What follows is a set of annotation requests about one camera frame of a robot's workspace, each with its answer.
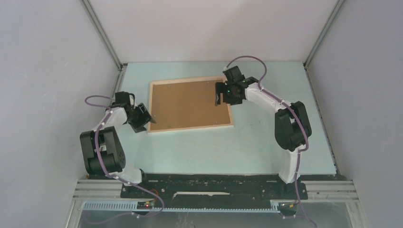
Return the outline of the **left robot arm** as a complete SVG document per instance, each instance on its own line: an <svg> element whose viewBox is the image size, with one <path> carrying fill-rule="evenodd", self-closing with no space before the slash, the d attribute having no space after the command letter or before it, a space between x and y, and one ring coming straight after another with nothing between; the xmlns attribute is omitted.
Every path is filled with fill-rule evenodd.
<svg viewBox="0 0 403 228"><path fill-rule="evenodd" d="M118 130L125 124L135 133L146 130L145 125L155 120L143 103L114 105L106 109L102 120L92 130L80 135L85 169L89 175L113 178L132 185L132 192L139 198L148 196L150 184L143 180L140 168L125 170L126 157L118 138Z"/></svg>

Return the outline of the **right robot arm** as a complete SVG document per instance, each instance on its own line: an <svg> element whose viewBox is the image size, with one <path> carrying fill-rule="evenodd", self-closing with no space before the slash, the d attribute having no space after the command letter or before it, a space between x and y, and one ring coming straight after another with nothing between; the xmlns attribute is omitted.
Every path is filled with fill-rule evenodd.
<svg viewBox="0 0 403 228"><path fill-rule="evenodd" d="M218 82L215 84L215 93L216 106L221 103L239 105L247 100L274 114L275 139L285 151L278 173L283 181L277 184L276 191L281 198L290 198L296 191L293 182L300 176L301 154L308 150L308 138L312 134L305 105L300 101L290 103L264 89L259 82L247 80L233 84Z"/></svg>

